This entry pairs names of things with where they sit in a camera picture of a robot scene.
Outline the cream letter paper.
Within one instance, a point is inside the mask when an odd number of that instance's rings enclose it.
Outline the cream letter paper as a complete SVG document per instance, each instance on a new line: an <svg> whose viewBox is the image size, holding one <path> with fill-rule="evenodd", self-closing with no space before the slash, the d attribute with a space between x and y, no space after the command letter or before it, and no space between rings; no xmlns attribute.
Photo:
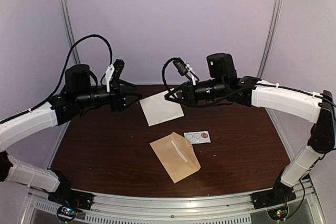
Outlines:
<svg viewBox="0 0 336 224"><path fill-rule="evenodd" d="M171 140L171 143L172 145L174 146L177 154L181 157L181 159L184 161L184 162L188 162L187 158L184 156L184 154L180 151L180 149L178 148L178 146L175 144L175 142L173 140Z"/></svg>
<svg viewBox="0 0 336 224"><path fill-rule="evenodd" d="M154 126L184 116L182 107L178 103L167 101L168 91L160 92L140 100L140 106L148 123Z"/></svg>

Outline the brown kraft envelope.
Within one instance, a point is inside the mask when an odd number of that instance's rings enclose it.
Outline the brown kraft envelope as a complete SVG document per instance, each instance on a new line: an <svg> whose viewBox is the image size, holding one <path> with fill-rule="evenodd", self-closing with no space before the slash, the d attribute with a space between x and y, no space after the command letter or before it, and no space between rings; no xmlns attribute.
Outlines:
<svg viewBox="0 0 336 224"><path fill-rule="evenodd" d="M171 140L175 142L180 151L187 158L187 163L177 154ZM175 132L151 142L150 146L175 184L201 169L192 144Z"/></svg>

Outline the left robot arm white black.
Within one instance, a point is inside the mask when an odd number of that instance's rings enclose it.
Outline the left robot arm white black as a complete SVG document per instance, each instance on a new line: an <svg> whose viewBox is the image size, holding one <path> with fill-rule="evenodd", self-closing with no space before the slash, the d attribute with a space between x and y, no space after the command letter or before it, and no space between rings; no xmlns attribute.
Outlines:
<svg viewBox="0 0 336 224"><path fill-rule="evenodd" d="M86 64L74 65L65 71L65 85L35 109L29 109L1 121L1 181L12 181L54 193L64 205L71 205L76 197L71 183L61 172L41 169L10 156L7 149L18 141L44 129L63 125L76 116L109 105L112 112L121 112L142 98L133 90L123 92L120 87L135 85L120 79L123 60L116 60L105 72L105 85L92 85L97 77Z"/></svg>

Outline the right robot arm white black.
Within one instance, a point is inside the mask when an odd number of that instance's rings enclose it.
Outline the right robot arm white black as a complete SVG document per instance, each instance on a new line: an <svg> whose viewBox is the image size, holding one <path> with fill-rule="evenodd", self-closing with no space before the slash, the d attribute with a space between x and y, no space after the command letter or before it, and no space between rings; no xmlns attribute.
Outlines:
<svg viewBox="0 0 336 224"><path fill-rule="evenodd" d="M332 93L302 91L252 76L239 78L230 54L212 54L206 61L211 79L200 81L181 58L169 59L162 68L162 80L167 89L165 99L189 108L237 103L291 114L313 124L307 144L284 168L269 192L272 203L281 203L317 161L335 151Z"/></svg>

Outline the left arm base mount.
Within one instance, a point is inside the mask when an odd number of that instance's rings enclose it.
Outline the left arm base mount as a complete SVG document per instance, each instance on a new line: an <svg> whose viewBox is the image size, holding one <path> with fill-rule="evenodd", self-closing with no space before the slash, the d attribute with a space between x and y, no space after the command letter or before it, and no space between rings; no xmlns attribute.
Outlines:
<svg viewBox="0 0 336 224"><path fill-rule="evenodd" d="M90 210L94 197L91 193L77 190L71 190L70 196L66 197L63 197L58 193L47 192L47 194L49 201L56 202L60 205L79 211Z"/></svg>

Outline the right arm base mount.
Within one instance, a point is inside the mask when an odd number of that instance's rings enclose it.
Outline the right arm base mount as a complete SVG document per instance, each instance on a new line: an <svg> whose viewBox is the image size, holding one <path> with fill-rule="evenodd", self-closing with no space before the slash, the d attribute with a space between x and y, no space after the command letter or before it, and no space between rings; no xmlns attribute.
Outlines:
<svg viewBox="0 0 336 224"><path fill-rule="evenodd" d="M285 204L286 201L296 199L293 192L286 193L281 190L265 190L251 194L254 209L269 208L276 205Z"/></svg>

